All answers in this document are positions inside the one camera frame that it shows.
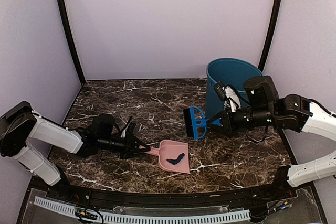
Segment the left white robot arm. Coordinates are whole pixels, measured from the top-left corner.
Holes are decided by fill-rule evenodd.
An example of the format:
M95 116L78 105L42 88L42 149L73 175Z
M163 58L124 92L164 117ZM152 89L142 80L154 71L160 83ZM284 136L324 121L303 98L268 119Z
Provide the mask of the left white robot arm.
M1 116L1 156L14 158L53 187L61 200L69 201L74 197L74 189L68 185L66 175L29 140L39 140L82 158L108 150L119 153L124 159L150 150L133 134L134 128L131 119L119 128L114 116L99 114L89 126L69 129L33 110L29 102L22 101Z

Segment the blue hand brush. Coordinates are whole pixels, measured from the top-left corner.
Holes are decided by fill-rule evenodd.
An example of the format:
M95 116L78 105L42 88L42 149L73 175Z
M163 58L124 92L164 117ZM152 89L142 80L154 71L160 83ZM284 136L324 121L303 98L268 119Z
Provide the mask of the blue hand brush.
M183 110L186 134L196 140L203 139L207 129L211 124L208 124L208 119L202 109L196 106L191 106Z

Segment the pink plastic dustpan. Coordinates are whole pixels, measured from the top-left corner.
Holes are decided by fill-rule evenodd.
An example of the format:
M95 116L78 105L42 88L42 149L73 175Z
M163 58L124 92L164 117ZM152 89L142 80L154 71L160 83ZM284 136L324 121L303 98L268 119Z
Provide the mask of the pink plastic dustpan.
M181 153L185 153L185 157L177 165L172 165L166 161L167 158L176 159ZM166 172L174 173L190 173L188 144L173 140L162 140L159 144L159 148L150 147L150 150L146 154L157 156L158 165L160 169Z

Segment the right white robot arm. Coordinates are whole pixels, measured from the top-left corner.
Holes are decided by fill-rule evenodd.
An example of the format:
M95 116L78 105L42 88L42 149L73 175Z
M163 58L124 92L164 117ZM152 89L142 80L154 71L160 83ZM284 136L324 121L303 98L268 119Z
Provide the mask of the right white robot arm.
M207 126L225 135L234 130L273 126L276 129L306 132L335 140L335 114L318 101L297 94L280 98L270 76L256 76L243 84L249 106L222 110L207 121ZM335 152L298 165L278 168L274 184L268 188L273 200L288 191L288 185L298 187L304 183L335 175Z

